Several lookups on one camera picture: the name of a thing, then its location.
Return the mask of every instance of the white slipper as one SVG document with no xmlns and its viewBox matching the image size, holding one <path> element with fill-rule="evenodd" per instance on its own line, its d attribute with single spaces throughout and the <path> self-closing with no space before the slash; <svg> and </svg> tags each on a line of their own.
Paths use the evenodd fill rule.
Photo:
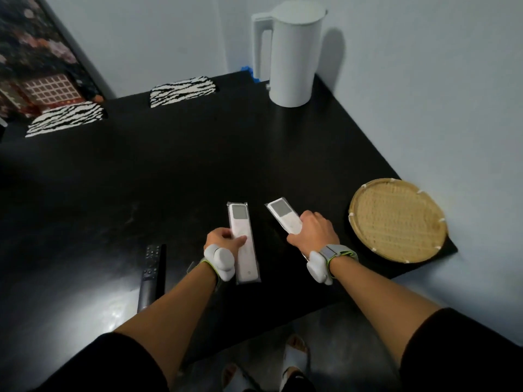
<svg viewBox="0 0 523 392">
<path fill-rule="evenodd" d="M 284 388 L 285 383 L 287 382 L 288 376 L 287 376 L 287 369 L 290 367 L 298 368 L 303 374 L 307 371 L 307 364 L 309 362 L 309 356 L 307 355 L 307 352 L 300 351 L 299 349 L 296 349 L 294 347 L 291 347 L 289 345 L 289 342 L 294 338 L 297 337 L 301 340 L 302 344 L 305 345 L 304 340 L 294 334 L 290 336 L 287 339 L 287 343 L 285 344 L 285 353 L 284 353 L 284 365 L 282 368 L 282 378 L 281 378 L 281 384 L 280 384 L 280 392 Z"/>
<path fill-rule="evenodd" d="M 225 384 L 225 372 L 227 370 L 227 367 L 229 367 L 230 365 L 236 366 L 236 371 L 232 376 L 232 380 L 227 384 L 226 387 L 224 387 L 223 384 Z M 237 364 L 229 363 L 222 371 L 222 389 L 223 392 L 243 392 L 246 389 L 256 390 L 256 387 L 253 385 L 249 377 L 242 371 L 242 369 L 240 369 L 240 367 Z"/>
</svg>

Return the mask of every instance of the kettle lid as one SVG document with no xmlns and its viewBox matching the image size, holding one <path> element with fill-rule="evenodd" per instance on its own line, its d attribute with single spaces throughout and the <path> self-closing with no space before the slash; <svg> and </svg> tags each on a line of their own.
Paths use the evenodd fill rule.
<svg viewBox="0 0 523 392">
<path fill-rule="evenodd" d="M 327 10 L 315 1 L 284 1 L 271 12 L 274 19 L 293 25 L 309 25 L 323 19 Z"/>
</svg>

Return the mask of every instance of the kettle handle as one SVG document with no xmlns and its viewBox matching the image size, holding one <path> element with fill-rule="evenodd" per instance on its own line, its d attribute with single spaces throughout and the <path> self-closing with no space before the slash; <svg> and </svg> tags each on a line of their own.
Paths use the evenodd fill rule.
<svg viewBox="0 0 523 392">
<path fill-rule="evenodd" d="M 253 76 L 260 77 L 260 60 L 262 53 L 262 34 L 265 30 L 272 30 L 272 16 L 270 13 L 255 13 L 251 16 L 252 44 L 253 44 Z"/>
</svg>

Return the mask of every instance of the black table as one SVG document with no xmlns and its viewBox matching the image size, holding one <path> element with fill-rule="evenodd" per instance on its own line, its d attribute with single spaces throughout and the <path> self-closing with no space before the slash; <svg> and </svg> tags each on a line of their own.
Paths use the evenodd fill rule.
<svg viewBox="0 0 523 392">
<path fill-rule="evenodd" d="M 213 296 L 186 363 L 349 299 L 315 283 L 285 242 L 264 206 L 278 197 L 321 212 L 386 277 L 419 266 L 383 260 L 351 231 L 356 190 L 399 176 L 323 83 L 307 105 L 284 109 L 264 83 L 225 85 L 238 78 L 155 109 L 145 95 L 118 99 L 107 120 L 0 145 L 1 389 L 35 386 L 132 315 L 148 243 L 167 244 L 172 288 L 206 234 L 228 225 L 227 201 L 249 203 L 262 283 Z M 455 250 L 448 241 L 439 256 Z"/>
</svg>

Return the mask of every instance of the woven bamboo basket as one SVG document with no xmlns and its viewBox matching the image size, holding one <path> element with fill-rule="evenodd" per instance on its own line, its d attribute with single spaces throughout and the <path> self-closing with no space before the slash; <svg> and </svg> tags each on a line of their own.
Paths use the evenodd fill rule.
<svg viewBox="0 0 523 392">
<path fill-rule="evenodd" d="M 349 222 L 369 249 L 400 263 L 430 259 L 447 237 L 445 216 L 433 199 L 397 179 L 363 184 L 350 202 Z"/>
</svg>

